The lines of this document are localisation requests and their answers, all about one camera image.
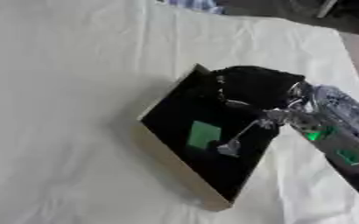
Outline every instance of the cardboard box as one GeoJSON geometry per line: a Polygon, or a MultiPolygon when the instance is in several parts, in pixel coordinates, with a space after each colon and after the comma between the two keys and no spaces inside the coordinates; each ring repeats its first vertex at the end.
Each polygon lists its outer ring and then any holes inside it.
{"type": "Polygon", "coordinates": [[[206,209],[221,211],[233,206],[269,142],[258,141],[259,131],[263,130],[255,129],[246,135],[245,141],[252,144],[251,147],[241,146],[240,158],[192,146],[189,139],[195,124],[215,127],[219,133],[222,131],[221,140],[228,141],[256,119],[242,111],[230,110],[214,101],[199,98],[199,93],[194,90],[206,75],[210,72],[197,65],[153,103],[138,118],[136,140],[143,150],[159,160],[200,197],[206,209]]]}

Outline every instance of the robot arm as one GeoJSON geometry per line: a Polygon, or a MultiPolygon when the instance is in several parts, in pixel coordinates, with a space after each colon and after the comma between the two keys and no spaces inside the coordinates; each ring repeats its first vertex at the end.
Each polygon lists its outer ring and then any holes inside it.
{"type": "Polygon", "coordinates": [[[209,79],[214,83],[209,96],[259,116],[231,140],[220,143],[219,153],[239,157],[239,145],[246,144],[241,136],[255,125],[271,129],[289,124],[359,192],[359,102],[337,87],[314,87],[302,75],[257,66],[213,71],[209,79]]]}

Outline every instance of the black fabric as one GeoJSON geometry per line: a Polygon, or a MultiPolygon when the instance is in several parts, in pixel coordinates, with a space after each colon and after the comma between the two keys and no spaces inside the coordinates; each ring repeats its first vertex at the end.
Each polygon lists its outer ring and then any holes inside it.
{"type": "MultiPolygon", "coordinates": [[[[230,92],[231,96],[245,95],[246,100],[264,108],[281,105],[282,97],[293,82],[303,80],[302,76],[254,66],[235,67],[234,70],[227,69],[224,73],[235,78],[233,81],[228,78],[230,86],[237,82],[233,88],[241,89],[230,92]],[[282,74],[281,78],[286,77],[286,80],[275,79],[274,76],[282,74]],[[259,79],[266,84],[265,87],[258,84],[259,79]]],[[[217,74],[221,75],[222,71],[203,73],[195,70],[145,116],[142,122],[222,196],[227,200],[233,200],[257,166],[271,140],[278,134],[278,127],[269,130],[255,127],[243,135],[240,138],[242,147],[239,158],[218,154],[214,145],[217,143],[210,143],[206,150],[187,145],[194,121],[222,128],[221,143],[226,143],[247,124],[257,119],[255,114],[228,108],[217,100],[217,74]]]]}

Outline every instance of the wrinkled fabric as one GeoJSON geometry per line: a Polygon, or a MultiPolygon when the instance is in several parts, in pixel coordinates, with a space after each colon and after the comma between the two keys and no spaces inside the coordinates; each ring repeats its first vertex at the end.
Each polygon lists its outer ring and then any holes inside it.
{"type": "Polygon", "coordinates": [[[333,30],[150,0],[0,0],[0,224],[359,223],[359,194],[289,127],[234,208],[199,208],[130,133],[195,63],[304,74],[359,101],[333,30]]]}

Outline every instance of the green light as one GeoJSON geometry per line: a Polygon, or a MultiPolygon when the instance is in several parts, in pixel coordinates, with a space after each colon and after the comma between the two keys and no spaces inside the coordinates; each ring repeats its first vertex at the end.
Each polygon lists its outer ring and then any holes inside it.
{"type": "Polygon", "coordinates": [[[359,157],[351,150],[337,150],[336,154],[341,156],[350,165],[359,165],[359,157]]]}
{"type": "Polygon", "coordinates": [[[327,127],[324,128],[324,130],[307,133],[306,137],[310,141],[316,141],[316,140],[319,140],[321,138],[325,139],[325,138],[331,136],[332,134],[334,134],[335,132],[336,132],[336,129],[334,127],[327,126],[327,127]]]}
{"type": "Polygon", "coordinates": [[[317,131],[317,132],[312,132],[312,133],[307,133],[306,137],[311,140],[311,141],[316,141],[317,139],[320,138],[321,136],[321,131],[317,131]]]}

